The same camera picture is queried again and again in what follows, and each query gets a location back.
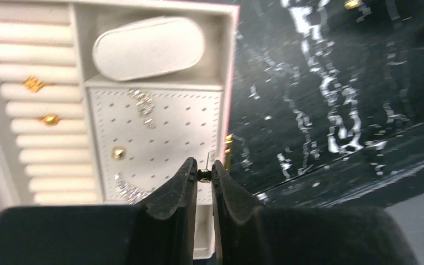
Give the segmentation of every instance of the silver earring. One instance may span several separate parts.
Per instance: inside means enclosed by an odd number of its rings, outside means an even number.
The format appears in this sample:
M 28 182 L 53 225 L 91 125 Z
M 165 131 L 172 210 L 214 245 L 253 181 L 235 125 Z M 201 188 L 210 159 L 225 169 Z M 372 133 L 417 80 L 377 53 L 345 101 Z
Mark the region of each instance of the silver earring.
M 116 173 L 114 175 L 114 180 L 117 183 L 116 191 L 119 192 L 119 195 L 121 195 L 121 197 L 125 199 L 128 204 L 136 204 L 143 200 L 143 198 L 150 195 L 150 192 L 146 192 L 139 187 L 125 182 L 121 173 Z
M 140 91 L 139 89 L 131 89 L 128 91 L 128 96 L 138 100 L 136 106 L 137 111 L 139 112 L 139 116 L 143 118 L 144 124 L 147 126 L 147 128 L 154 129 L 156 125 L 150 117 L 150 114 L 153 112 L 155 105 L 153 104 L 153 100 L 150 94 Z

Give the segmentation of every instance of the gold earring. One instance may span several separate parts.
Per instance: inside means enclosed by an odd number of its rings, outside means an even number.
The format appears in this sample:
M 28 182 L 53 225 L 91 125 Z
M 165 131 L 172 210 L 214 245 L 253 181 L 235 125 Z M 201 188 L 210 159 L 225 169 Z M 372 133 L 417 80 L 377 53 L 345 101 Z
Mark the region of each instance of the gold earring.
M 233 138 L 231 135 L 228 135 L 225 138 L 225 169 L 230 171 L 231 167 L 231 150 L 232 150 Z
M 59 118 L 59 116 L 56 114 L 49 114 L 45 117 L 39 117 L 37 118 L 37 120 L 43 122 L 46 126 L 50 127 L 56 126 L 59 121 L 61 121 L 61 118 Z
M 111 157 L 114 160 L 123 160 L 126 157 L 126 148 L 122 146 L 115 146 L 111 151 Z
M 25 81 L 22 82 L 22 84 L 32 93 L 36 93 L 40 91 L 45 86 L 53 85 L 53 83 L 40 81 L 38 80 L 38 78 L 34 76 L 29 76 Z
M 360 0 L 345 0 L 345 3 L 344 3 L 344 7 L 347 10 L 357 8 L 360 5 L 361 5 Z

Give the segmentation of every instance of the white jewelry tray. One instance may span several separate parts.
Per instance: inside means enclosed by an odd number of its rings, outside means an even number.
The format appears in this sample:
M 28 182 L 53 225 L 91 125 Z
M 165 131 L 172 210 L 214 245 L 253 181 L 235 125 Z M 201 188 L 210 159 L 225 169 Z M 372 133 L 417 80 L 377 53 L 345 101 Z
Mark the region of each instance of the white jewelry tray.
M 0 208 L 125 203 L 116 173 L 152 191 L 187 157 L 199 168 L 208 154 L 209 165 L 223 161 L 238 12 L 175 1 L 0 1 Z M 201 26 L 205 52 L 195 66 L 131 82 L 99 74 L 92 47 L 101 33 L 162 15 Z M 31 93 L 22 85 L 29 76 L 53 85 Z M 151 94 L 155 129 L 142 123 L 130 89 Z M 61 121 L 36 119 L 48 114 Z M 111 158 L 114 146 L 126 148 L 123 160 Z M 198 183 L 197 205 L 194 258 L 209 258 L 210 184 Z

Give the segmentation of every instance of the ring roll slot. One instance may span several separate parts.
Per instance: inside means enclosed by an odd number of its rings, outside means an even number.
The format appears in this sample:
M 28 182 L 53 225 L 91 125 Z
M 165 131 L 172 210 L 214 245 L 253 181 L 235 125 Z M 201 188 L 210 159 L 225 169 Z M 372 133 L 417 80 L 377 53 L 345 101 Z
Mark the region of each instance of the ring roll slot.
M 19 160 L 26 164 L 37 163 L 90 163 L 88 149 L 24 149 Z
M 0 3 L 0 20 L 70 24 L 69 10 L 61 4 Z
M 32 100 L 51 102 L 80 102 L 82 93 L 77 86 L 46 86 L 37 93 L 30 92 L 21 83 L 4 83 L 1 96 L 8 100 Z
M 25 174 L 29 177 L 86 177 L 93 176 L 91 164 L 50 164 L 27 165 Z
M 0 22 L 1 43 L 72 46 L 70 26 Z
M 96 192 L 37 192 L 34 202 L 44 205 L 94 204 Z
M 81 135 L 19 135 L 17 146 L 22 148 L 78 148 L 88 147 L 88 137 Z
M 95 179 L 92 178 L 32 178 L 28 184 L 31 192 L 59 192 L 95 190 Z
M 75 67 L 0 63 L 1 81 L 22 83 L 29 76 L 49 83 L 78 84 L 78 73 Z
M 0 62 L 75 66 L 76 56 L 73 47 L 0 43 Z
M 31 102 L 9 102 L 6 105 L 6 113 L 17 118 L 37 118 L 48 114 L 57 114 L 64 118 L 83 118 L 83 107 L 81 104 L 71 103 L 31 103 Z
M 10 128 L 16 134 L 83 134 L 87 128 L 83 120 L 61 120 L 55 126 L 46 126 L 36 119 L 14 119 Z

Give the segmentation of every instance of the oval cushion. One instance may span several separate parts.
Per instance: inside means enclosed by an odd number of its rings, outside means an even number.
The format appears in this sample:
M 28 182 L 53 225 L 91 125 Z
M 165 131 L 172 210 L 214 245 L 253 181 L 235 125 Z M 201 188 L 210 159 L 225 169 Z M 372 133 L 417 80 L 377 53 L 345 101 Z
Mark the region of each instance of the oval cushion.
M 93 61 L 116 81 L 164 75 L 194 66 L 204 34 L 189 18 L 158 17 L 109 30 L 93 46 Z

